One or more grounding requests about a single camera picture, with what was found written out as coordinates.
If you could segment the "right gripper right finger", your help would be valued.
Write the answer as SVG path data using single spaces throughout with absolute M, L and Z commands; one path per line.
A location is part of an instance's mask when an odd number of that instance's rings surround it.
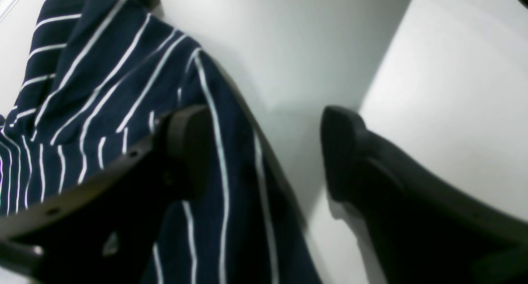
M 446 183 L 362 117 L 327 106 L 331 198 L 363 218 L 389 284 L 526 284 L 527 223 Z

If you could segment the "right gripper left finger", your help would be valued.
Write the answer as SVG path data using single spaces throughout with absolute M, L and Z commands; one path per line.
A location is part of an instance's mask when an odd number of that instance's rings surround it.
M 137 284 L 168 207 L 207 185 L 209 107 L 162 117 L 154 135 L 78 187 L 1 219 L 1 267 L 41 284 Z

